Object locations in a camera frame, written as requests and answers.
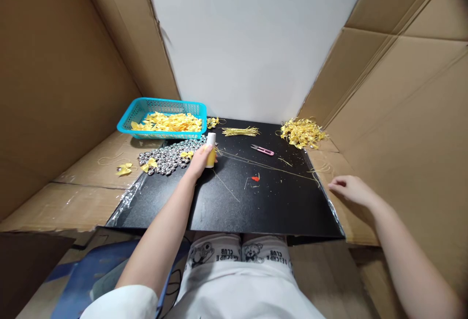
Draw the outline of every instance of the forearm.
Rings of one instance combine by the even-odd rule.
[[[460,318],[463,305],[388,204],[371,208],[398,297],[412,319]]]
[[[195,183],[192,174],[182,177],[138,243],[116,288],[141,284],[160,296],[187,227]]]

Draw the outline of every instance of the pile of yellow bows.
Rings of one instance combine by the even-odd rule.
[[[202,120],[197,119],[191,113],[180,113],[165,115],[154,112],[148,114],[143,120],[143,124],[133,121],[132,130],[136,131],[201,131]]]
[[[194,152],[193,151],[190,151],[190,152],[182,152],[180,154],[181,157],[183,158],[188,158],[188,159],[192,159],[192,157],[194,156]]]
[[[208,129],[214,129],[216,127],[216,124],[219,124],[219,118],[208,118],[206,119],[206,127]]]
[[[305,146],[318,149],[317,142],[326,140],[328,135],[315,121],[294,118],[281,127],[280,137],[299,149]]]

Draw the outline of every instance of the leg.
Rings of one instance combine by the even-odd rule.
[[[185,270],[217,261],[240,261],[239,235],[197,232],[190,247]]]
[[[242,261],[267,264],[293,274],[286,238],[281,235],[246,234],[242,244]]]

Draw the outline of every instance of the black work surface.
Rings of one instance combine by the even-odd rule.
[[[261,134],[224,136],[222,127],[256,126]],[[233,233],[302,235],[324,239],[341,239],[343,235],[322,192],[314,180],[254,165],[266,164],[311,178],[309,159],[304,150],[289,145],[275,135],[279,125],[228,119],[218,125],[218,149],[222,153],[212,169],[205,169],[195,187],[188,230]],[[251,144],[274,151],[270,157],[250,148]],[[235,160],[242,157],[252,160]],[[282,158],[292,165],[279,160]],[[147,228],[161,210],[185,169],[180,167],[170,176],[152,175],[123,211],[114,227]],[[260,181],[251,179],[260,174]]]

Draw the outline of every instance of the thread snips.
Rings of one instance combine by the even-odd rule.
[[[263,147],[258,147],[257,145],[251,145],[250,148],[253,148],[254,150],[256,150],[258,152],[265,153],[265,154],[267,154],[269,156],[274,155],[273,151],[267,150],[266,148],[263,148]]]

